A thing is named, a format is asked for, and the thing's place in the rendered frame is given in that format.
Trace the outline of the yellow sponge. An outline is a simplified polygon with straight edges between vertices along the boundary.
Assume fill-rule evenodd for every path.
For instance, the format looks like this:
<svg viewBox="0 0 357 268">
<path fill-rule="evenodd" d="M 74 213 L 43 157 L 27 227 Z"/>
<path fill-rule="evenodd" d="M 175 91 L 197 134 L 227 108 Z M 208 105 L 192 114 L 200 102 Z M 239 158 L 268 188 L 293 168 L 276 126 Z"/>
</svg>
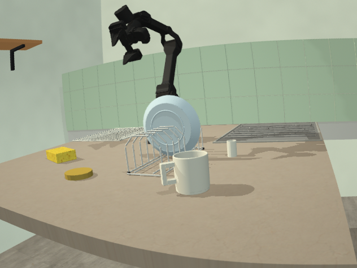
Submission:
<svg viewBox="0 0 357 268">
<path fill-rule="evenodd" d="M 55 163 L 62 163 L 77 159 L 76 151 L 66 147 L 46 150 L 46 155 L 48 160 L 51 160 Z"/>
</svg>

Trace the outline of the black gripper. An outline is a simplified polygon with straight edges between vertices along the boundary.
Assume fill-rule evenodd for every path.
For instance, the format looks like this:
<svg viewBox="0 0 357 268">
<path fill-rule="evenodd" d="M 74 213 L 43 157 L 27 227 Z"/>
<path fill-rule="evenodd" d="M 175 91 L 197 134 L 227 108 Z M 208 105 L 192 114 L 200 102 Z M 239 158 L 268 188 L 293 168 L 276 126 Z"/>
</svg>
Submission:
<svg viewBox="0 0 357 268">
<path fill-rule="evenodd" d="M 132 44 L 136 43 L 134 34 L 129 33 L 132 28 L 134 28 L 134 26 L 126 26 L 123 20 L 114 22 L 109 26 L 112 46 L 115 46 L 118 40 L 120 40 L 121 44 L 127 50 L 123 56 L 123 65 L 127 64 L 128 62 L 141 60 L 142 58 L 142 53 L 140 50 L 133 49 L 131 46 Z"/>
</svg>

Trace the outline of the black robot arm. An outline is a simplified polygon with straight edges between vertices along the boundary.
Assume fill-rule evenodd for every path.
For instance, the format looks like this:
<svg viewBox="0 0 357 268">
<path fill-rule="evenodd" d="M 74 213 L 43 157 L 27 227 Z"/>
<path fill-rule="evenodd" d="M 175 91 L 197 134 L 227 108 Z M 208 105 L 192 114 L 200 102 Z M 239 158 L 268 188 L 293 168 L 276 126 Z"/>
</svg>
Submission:
<svg viewBox="0 0 357 268">
<path fill-rule="evenodd" d="M 141 41 L 143 44 L 148 44 L 150 42 L 151 38 L 147 28 L 160 33 L 161 43 L 166 54 L 166 61 L 164 65 L 162 83 L 156 86 L 156 98 L 166 95 L 178 96 L 173 82 L 175 77 L 177 56 L 181 53 L 182 49 L 182 41 L 179 35 L 176 34 L 170 26 L 166 26 L 163 23 L 151 18 L 151 15 L 146 11 L 132 14 L 128 6 L 124 5 L 115 11 L 114 14 L 119 21 L 125 21 L 125 24 L 128 24 L 127 26 L 134 26 L 134 28 L 132 28 L 129 33 L 134 34 L 136 43 L 138 41 Z M 166 34 L 169 34 L 174 39 L 166 41 Z"/>
</svg>

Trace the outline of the beige ribbed draining mat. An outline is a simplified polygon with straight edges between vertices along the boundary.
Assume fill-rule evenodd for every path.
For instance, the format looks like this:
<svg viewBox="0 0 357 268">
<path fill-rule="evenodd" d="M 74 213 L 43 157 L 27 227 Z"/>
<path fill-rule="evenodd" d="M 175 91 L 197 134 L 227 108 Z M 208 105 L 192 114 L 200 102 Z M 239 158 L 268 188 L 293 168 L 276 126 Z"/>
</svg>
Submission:
<svg viewBox="0 0 357 268">
<path fill-rule="evenodd" d="M 133 135 L 138 135 L 144 132 L 145 131 L 143 127 L 117 128 L 117 129 L 114 128 L 90 136 L 82 137 L 80 139 L 76 139 L 73 141 L 121 141 L 133 137 Z"/>
</svg>

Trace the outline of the white wire dish rack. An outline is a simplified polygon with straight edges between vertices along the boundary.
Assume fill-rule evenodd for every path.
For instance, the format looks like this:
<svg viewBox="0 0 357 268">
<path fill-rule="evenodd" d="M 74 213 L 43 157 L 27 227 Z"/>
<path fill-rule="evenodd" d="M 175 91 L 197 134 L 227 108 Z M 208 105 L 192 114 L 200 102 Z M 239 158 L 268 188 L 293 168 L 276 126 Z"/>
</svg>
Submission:
<svg viewBox="0 0 357 268">
<path fill-rule="evenodd" d="M 134 139 L 133 143 L 136 141 L 136 139 L 137 139 L 138 137 L 141 137 L 141 138 L 140 138 L 140 141 L 141 141 L 141 139 L 142 139 L 143 137 L 148 138 L 148 137 L 149 137 L 149 134 L 152 134 L 152 136 L 153 136 L 154 134 L 156 134 L 156 132 L 161 132 L 161 131 L 163 131 L 163 130 L 158 130 L 158 129 L 169 129 L 169 128 L 164 128 L 164 127 L 174 127 L 174 126 L 160 126 L 160 127 L 158 127 L 158 128 L 154 128 L 155 130 L 147 131 L 147 132 L 150 132 L 150 133 L 146 133 L 146 132 L 145 132 L 145 133 L 140 133 L 140 134 L 143 134 L 143 135 L 140 135 L 140 134 L 138 134 L 138 135 L 133 135 L 133 137 L 136 137 L 136 138 Z M 145 135 L 145 134 L 148 134 L 148 135 Z M 150 137 L 151 137 L 151 136 L 150 136 Z M 201 128 L 201 137 L 202 137 L 202 128 Z M 134 146 L 133 146 L 133 144 L 132 144 L 133 156 L 134 156 L 134 165 L 135 165 L 135 169 L 134 169 L 134 170 L 136 170 L 136 169 L 138 169 L 138 168 L 140 168 L 140 167 L 142 167 L 142 166 L 144 166 L 144 165 L 146 165 L 146 164 L 148 164 L 148 163 L 151 162 L 150 164 L 148 164 L 148 165 L 146 165 L 146 166 L 143 167 L 143 168 L 145 168 L 145 167 L 147 167 L 147 166 L 153 164 L 154 162 L 160 160 L 160 158 L 161 158 L 161 163 L 163 163 L 162 158 L 164 158 L 164 157 L 166 157 L 166 156 L 168 156 L 168 162 L 169 162 L 168 144 L 166 144 L 166 146 L 167 146 L 167 155 L 163 156 L 164 154 L 162 154 L 162 149 L 161 149 L 161 147 L 160 147 L 160 152 L 159 152 L 159 155 L 160 155 L 160 156 L 158 156 L 158 157 L 155 158 L 154 142 L 155 142 L 158 146 L 160 146 L 160 145 L 153 139 L 153 137 L 151 137 L 151 138 L 152 138 L 152 144 L 153 144 L 154 159 L 152 159 L 151 161 L 149 161 L 149 152 L 148 152 L 147 139 L 146 139 L 146 149 L 147 149 L 148 162 L 145 163 L 145 164 L 143 164 L 142 152 L 141 152 L 141 142 L 139 142 L 139 144 L 140 144 L 140 153 L 141 153 L 141 162 L 142 162 L 142 165 L 139 166 L 139 167 L 136 167 L 136 159 L 135 159 L 135 155 L 134 155 Z M 154 142 L 153 142 L 153 141 L 154 141 Z M 172 143 L 173 143 L 173 154 L 175 154 L 174 141 L 172 141 Z M 179 152 L 181 152 L 181 150 L 180 150 L 180 139 L 178 139 L 178 146 L 179 146 Z M 199 140 L 198 140 L 198 147 L 196 146 L 196 147 L 194 147 L 192 150 L 195 150 L 196 148 L 198 148 L 198 150 L 204 150 L 204 147 L 203 147 L 203 137 L 202 137 L 202 147 L 199 147 Z M 199 148 L 201 148 L 201 149 L 199 149 Z M 126 147 L 125 147 L 125 155 L 126 155 L 127 168 L 128 168 L 127 175 L 161 176 L 161 175 L 151 175 L 151 174 L 132 174 L 131 172 L 134 171 L 134 170 L 129 171 L 128 157 L 127 157 L 127 149 L 126 149 Z M 163 157 L 162 157 L 162 156 L 163 156 Z M 160 157 L 160 158 L 159 158 L 159 157 Z M 159 159 L 157 159 L 157 158 L 159 158 Z M 154 161 L 154 162 L 152 162 L 152 161 L 155 160 L 155 159 L 157 159 L 157 160 Z M 141 168 L 141 169 L 143 169 L 143 168 Z M 141 169 L 135 171 L 134 173 L 140 171 Z"/>
</svg>

